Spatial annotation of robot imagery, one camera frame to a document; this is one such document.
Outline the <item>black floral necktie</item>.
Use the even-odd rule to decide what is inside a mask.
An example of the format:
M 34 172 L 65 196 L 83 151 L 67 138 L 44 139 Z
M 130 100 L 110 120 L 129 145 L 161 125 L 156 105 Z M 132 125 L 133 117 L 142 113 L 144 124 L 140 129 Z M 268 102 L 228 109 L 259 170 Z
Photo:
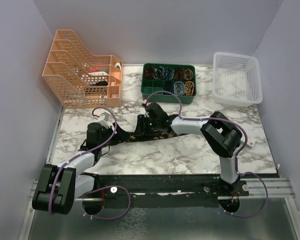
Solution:
M 181 136 L 186 136 L 187 133 L 175 134 L 175 133 L 155 133 L 154 135 L 137 135 L 134 132 L 125 132 L 125 133 L 116 133 L 114 137 L 109 141 L 110 146 L 115 146 L 122 143 L 136 143 L 136 142 L 148 142 L 148 141 L 157 141 L 164 139 L 171 139 Z

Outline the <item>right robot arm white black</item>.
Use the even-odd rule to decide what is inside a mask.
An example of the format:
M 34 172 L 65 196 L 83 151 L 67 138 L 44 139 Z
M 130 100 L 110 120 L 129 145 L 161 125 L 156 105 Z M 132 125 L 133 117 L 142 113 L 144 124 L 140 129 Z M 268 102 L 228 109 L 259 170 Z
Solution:
M 242 133 L 219 111 L 211 116 L 189 120 L 177 114 L 168 115 L 159 104 L 144 104 L 145 113 L 137 116 L 135 139 L 138 142 L 162 138 L 173 138 L 182 135 L 204 137 L 210 148 L 219 157 L 220 191 L 230 196 L 238 189 L 240 180 L 238 160 Z

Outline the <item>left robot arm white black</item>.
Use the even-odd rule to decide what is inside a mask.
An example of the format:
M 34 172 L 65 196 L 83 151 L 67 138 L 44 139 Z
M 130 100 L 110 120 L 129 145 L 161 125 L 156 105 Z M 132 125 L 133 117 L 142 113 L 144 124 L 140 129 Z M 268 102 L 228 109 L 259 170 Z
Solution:
M 66 215 L 76 198 L 84 193 L 93 198 L 101 190 L 98 182 L 83 172 L 102 156 L 102 149 L 124 141 L 126 134 L 115 126 L 93 122 L 87 126 L 86 139 L 74 157 L 58 165 L 45 164 L 41 170 L 32 199 L 32 208 Z

